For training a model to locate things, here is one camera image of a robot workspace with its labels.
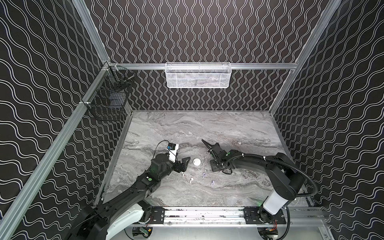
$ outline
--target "small white object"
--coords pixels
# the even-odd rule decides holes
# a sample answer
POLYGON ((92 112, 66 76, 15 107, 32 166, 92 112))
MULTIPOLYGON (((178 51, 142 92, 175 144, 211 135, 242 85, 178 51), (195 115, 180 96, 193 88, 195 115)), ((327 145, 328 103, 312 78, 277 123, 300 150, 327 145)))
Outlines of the small white object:
POLYGON ((288 200, 286 200, 285 198, 280 196, 275 190, 273 190, 272 193, 266 198, 265 202, 263 203, 263 207, 265 210, 267 210, 267 212, 272 215, 275 215, 287 201, 288 200))
POLYGON ((168 151, 170 151, 169 160, 171 162, 175 162, 175 160, 176 160, 176 152, 177 152, 178 149, 179 149, 179 145, 176 144, 175 150, 168 150, 168 151))
POLYGON ((200 160, 200 158, 195 158, 194 160, 193 160, 193 165, 195 165, 195 166, 199 166, 201 164, 201 160, 200 160))

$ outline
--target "white wire basket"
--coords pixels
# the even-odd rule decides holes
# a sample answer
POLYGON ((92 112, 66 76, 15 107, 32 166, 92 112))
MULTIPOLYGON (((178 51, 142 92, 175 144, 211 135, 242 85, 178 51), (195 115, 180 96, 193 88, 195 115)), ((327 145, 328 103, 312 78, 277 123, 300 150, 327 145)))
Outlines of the white wire basket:
POLYGON ((227 88, 231 79, 230 63, 166 63, 169 88, 227 88))

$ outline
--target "wavy line pattern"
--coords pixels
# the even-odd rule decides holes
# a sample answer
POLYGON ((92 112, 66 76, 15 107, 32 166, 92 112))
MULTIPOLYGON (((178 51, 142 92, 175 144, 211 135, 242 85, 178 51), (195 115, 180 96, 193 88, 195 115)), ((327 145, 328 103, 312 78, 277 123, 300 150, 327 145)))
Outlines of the wavy line pattern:
POLYGON ((115 63, 291 63, 328 0, 89 0, 115 63))
POLYGON ((12 239, 65 238, 81 208, 96 199, 123 125, 86 113, 12 239))
POLYGON ((383 32, 383 0, 342 1, 275 115, 338 240, 384 239, 383 32))
POLYGON ((175 89, 167 87, 164 71, 140 70, 128 101, 140 110, 268 110, 288 72, 236 70, 227 89, 175 89))
POLYGON ((102 63, 70 0, 0 0, 0 219, 102 63))

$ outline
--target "wire basket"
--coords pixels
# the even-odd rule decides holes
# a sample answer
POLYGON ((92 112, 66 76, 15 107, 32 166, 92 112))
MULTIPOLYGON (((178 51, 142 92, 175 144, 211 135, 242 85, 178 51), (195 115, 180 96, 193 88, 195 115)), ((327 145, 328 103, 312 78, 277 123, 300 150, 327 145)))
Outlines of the wire basket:
POLYGON ((169 88, 227 88, 231 78, 230 63, 166 63, 169 88))
POLYGON ((126 103, 128 88, 135 74, 126 78, 117 78, 115 73, 107 73, 94 92, 91 102, 86 106, 98 121, 124 121, 128 114, 126 103))

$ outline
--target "mounting plate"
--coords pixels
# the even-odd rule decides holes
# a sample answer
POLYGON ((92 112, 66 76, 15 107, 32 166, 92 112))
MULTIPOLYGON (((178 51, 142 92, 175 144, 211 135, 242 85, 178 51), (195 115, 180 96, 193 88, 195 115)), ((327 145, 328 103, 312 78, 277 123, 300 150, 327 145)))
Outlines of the mounting plate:
MULTIPOLYGON (((259 216, 257 214, 258 210, 259 210, 259 207, 245 207, 244 208, 245 224, 263 224, 259 220, 259 216)), ((277 224, 286 224, 283 210, 280 209, 276 213, 275 220, 276 220, 277 224)))

